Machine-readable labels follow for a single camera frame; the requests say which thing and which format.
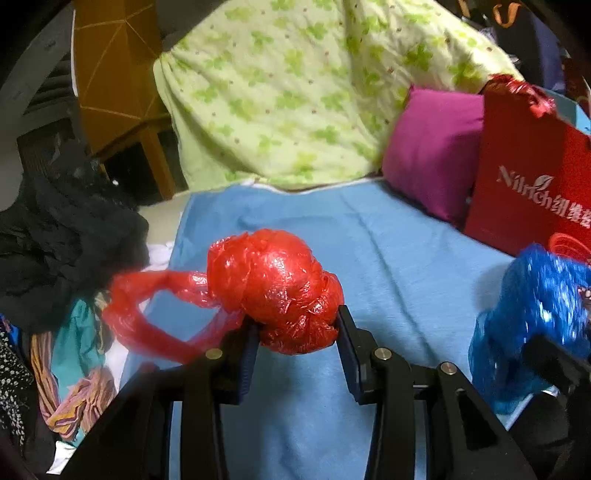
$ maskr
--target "metal screw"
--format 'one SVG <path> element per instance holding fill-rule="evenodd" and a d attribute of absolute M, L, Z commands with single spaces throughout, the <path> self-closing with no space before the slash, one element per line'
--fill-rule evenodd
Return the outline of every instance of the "metal screw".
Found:
<path fill-rule="evenodd" d="M 392 352 L 383 346 L 376 348 L 374 350 L 374 355 L 380 360 L 390 360 L 392 358 Z"/>
<path fill-rule="evenodd" d="M 443 362 L 441 364 L 441 371 L 447 375 L 453 375 L 457 373 L 457 367 L 451 362 Z"/>
<path fill-rule="evenodd" d="M 209 360 L 220 360 L 222 355 L 223 352 L 219 348 L 210 348 L 207 352 L 205 352 L 205 356 Z"/>

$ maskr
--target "red shopping bag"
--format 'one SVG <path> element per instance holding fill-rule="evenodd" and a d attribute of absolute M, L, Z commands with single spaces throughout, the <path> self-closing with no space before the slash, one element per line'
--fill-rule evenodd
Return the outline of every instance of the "red shopping bag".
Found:
<path fill-rule="evenodd" d="M 478 176 L 464 233 L 510 255 L 565 233 L 591 245 L 591 147 L 526 96 L 485 94 Z"/>

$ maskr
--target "light blue bed sheet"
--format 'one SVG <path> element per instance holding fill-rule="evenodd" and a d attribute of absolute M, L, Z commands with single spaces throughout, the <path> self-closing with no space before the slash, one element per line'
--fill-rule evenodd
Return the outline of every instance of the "light blue bed sheet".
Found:
<path fill-rule="evenodd" d="M 214 241 L 260 228 L 303 238 L 342 283 L 361 328 L 408 361 L 448 360 L 468 376 L 476 316 L 495 305 L 511 257 L 426 216 L 381 181 L 288 195 L 235 186 L 191 197 L 170 261 L 173 270 L 205 271 Z M 158 293 L 149 320 L 189 339 L 213 315 Z M 141 355 L 130 355 L 124 381 Z M 157 361 L 162 367 L 170 362 Z M 358 406 L 345 383 L 336 345 L 301 356 L 259 349 L 252 386 L 239 407 L 222 407 L 232 480 L 360 480 L 374 406 Z M 179 407 L 173 420 L 171 478 L 178 479 Z M 415 477 L 424 476 L 417 459 Z"/>

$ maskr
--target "nilrich logo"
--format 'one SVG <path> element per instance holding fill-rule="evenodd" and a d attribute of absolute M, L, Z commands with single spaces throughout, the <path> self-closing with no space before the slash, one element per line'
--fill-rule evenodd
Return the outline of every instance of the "nilrich logo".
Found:
<path fill-rule="evenodd" d="M 552 175 L 540 175 L 535 182 L 526 183 L 525 177 L 514 171 L 508 171 L 503 165 L 499 166 L 497 182 L 505 183 L 511 190 L 520 193 L 527 199 L 547 210 L 566 217 L 568 220 L 579 223 L 585 228 L 591 228 L 591 210 L 585 209 L 580 203 L 571 202 L 561 195 L 550 196 L 548 189 L 554 177 Z"/>

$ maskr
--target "green floral quilt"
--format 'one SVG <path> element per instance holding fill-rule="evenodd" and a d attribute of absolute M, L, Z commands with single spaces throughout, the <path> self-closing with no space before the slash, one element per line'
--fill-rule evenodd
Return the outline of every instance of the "green floral quilt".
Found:
<path fill-rule="evenodd" d="M 410 84 L 476 93 L 497 72 L 519 77 L 433 0 L 230 0 L 154 65 L 194 191 L 363 177 Z"/>

